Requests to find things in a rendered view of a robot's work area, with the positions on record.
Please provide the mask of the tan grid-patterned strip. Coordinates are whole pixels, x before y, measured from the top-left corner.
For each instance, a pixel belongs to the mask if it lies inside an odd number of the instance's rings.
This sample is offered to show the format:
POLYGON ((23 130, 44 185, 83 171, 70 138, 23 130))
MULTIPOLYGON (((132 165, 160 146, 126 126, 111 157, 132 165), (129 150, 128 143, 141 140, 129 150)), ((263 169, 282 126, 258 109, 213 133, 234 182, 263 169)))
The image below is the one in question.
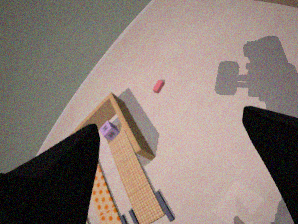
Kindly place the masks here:
POLYGON ((165 216, 164 209, 154 196, 154 190, 149 184, 148 176, 138 160, 137 153, 120 165, 117 171, 120 173, 122 184, 140 224, 150 224, 165 216))

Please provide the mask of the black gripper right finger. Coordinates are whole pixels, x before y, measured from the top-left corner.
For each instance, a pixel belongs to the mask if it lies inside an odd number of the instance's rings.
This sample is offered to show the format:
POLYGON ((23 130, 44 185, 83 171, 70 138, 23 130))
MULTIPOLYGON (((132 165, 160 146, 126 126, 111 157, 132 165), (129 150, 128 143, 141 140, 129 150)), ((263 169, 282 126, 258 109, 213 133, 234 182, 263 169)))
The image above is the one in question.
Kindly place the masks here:
POLYGON ((298 224, 298 117, 247 105, 242 125, 298 224))

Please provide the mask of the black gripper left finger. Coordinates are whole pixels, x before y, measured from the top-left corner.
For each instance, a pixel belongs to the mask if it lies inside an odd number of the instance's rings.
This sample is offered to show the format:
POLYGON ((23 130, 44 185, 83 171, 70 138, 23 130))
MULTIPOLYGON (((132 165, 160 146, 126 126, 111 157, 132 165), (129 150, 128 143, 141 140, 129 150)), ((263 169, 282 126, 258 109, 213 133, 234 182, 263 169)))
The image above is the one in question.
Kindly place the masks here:
POLYGON ((0 173, 0 220, 4 224, 85 224, 100 149, 97 124, 9 173, 0 173))

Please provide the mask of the beige strip with orange polka dots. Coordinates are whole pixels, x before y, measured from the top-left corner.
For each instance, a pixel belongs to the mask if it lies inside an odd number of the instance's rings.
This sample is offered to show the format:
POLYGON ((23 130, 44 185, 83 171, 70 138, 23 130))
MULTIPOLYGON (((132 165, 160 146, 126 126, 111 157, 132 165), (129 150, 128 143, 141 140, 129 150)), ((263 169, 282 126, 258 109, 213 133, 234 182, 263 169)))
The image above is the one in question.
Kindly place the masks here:
POLYGON ((106 180, 102 180, 100 184, 92 189, 92 201, 94 209, 97 210, 98 220, 100 224, 122 224, 120 213, 114 205, 112 196, 106 180))

